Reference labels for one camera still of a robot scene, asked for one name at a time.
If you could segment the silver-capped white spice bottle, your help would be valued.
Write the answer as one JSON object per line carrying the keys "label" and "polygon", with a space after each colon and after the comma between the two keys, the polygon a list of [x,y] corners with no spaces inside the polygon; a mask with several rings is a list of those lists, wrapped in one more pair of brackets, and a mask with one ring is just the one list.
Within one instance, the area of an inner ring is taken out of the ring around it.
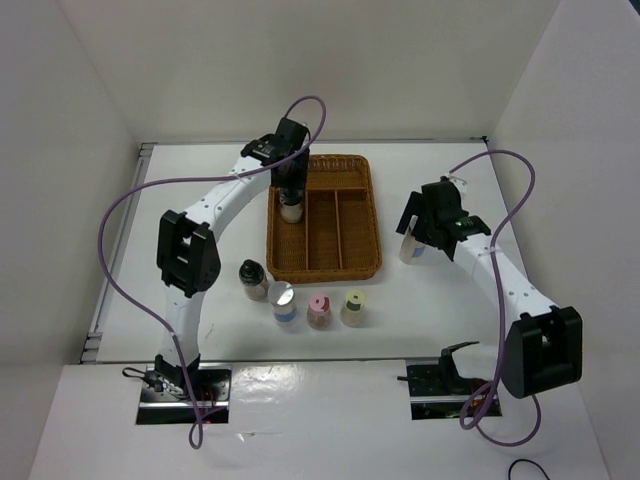
{"label": "silver-capped white spice bottle", "polygon": [[409,224],[404,233],[403,241],[399,250],[400,260],[407,265],[418,263],[427,247],[426,244],[418,241],[413,236],[413,230],[414,230],[414,227],[416,226],[416,223],[417,223],[417,217],[414,216],[409,221]]}

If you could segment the black-capped white spice bottle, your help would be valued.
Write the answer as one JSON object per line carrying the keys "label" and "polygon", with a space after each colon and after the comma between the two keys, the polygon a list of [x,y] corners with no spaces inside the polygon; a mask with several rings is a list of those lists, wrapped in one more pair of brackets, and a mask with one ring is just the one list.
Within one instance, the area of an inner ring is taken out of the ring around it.
{"label": "black-capped white spice bottle", "polygon": [[278,199],[282,219],[289,224],[299,223],[304,214],[304,191],[302,189],[280,188]]}

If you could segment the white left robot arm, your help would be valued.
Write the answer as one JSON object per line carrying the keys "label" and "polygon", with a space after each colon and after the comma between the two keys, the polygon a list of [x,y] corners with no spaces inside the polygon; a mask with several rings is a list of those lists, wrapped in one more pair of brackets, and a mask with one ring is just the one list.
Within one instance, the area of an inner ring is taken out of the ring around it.
{"label": "white left robot arm", "polygon": [[181,212],[166,211],[159,222],[156,263],[165,285],[167,333],[154,361],[163,387],[176,399],[199,387],[198,330],[205,292],[214,285],[221,260],[217,243],[226,227],[253,198],[269,187],[296,193],[306,186],[309,129],[291,119],[276,131],[246,144],[230,179]]}

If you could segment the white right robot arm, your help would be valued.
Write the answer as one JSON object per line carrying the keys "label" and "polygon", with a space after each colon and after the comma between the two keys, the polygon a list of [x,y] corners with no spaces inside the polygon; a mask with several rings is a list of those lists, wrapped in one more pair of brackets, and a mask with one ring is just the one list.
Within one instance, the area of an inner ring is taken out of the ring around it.
{"label": "white right robot arm", "polygon": [[582,378],[583,320],[537,290],[493,241],[488,225],[463,209],[457,186],[443,177],[410,193],[396,232],[419,252],[440,250],[466,271],[498,309],[505,340],[496,365],[518,399]]}

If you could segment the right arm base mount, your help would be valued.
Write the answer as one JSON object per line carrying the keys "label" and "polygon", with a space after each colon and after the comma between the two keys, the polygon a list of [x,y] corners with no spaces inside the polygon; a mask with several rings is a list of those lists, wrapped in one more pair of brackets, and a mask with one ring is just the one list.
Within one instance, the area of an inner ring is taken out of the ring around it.
{"label": "right arm base mount", "polygon": [[396,379],[407,385],[413,420],[458,419],[468,397],[486,381],[462,378],[453,353],[475,345],[463,342],[445,347],[438,357],[406,362],[406,371]]}

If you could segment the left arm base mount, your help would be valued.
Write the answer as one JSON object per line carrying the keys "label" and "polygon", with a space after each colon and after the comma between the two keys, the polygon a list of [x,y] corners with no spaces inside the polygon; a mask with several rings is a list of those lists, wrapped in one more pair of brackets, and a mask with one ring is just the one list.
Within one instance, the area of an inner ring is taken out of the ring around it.
{"label": "left arm base mount", "polygon": [[[187,387],[177,387],[162,379],[151,365],[140,368],[124,367],[122,375],[142,382],[136,415],[137,425],[186,425],[196,421]],[[228,423],[231,385],[230,365],[200,365],[192,390],[205,425]]]}

